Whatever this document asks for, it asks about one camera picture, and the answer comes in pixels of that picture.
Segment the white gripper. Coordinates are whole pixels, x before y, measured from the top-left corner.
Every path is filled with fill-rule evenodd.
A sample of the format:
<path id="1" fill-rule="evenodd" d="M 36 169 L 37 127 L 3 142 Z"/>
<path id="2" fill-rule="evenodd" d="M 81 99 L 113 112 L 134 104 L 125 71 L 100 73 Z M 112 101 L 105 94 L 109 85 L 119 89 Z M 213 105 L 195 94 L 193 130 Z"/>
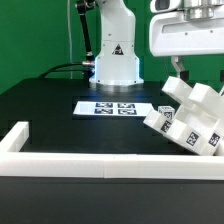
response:
<path id="1" fill-rule="evenodd" d="M 151 0 L 149 46 L 154 56 L 172 56 L 177 77 L 189 80 L 183 57 L 224 53 L 224 0 Z M 224 70 L 220 71 L 224 95 Z"/>

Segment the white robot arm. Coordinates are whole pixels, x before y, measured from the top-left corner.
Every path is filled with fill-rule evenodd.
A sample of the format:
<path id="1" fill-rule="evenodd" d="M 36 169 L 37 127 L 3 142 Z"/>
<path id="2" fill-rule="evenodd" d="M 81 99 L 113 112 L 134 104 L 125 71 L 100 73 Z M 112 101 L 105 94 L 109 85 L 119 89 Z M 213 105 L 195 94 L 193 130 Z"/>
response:
<path id="1" fill-rule="evenodd" d="M 85 14 L 98 7 L 101 15 L 101 50 L 94 56 Z M 143 84 L 134 51 L 136 19 L 124 0 L 78 0 L 86 59 L 94 88 L 125 91 Z M 186 80 L 183 66 L 188 55 L 224 53 L 224 0 L 151 0 L 149 24 L 152 55 L 169 56 L 177 77 Z"/>

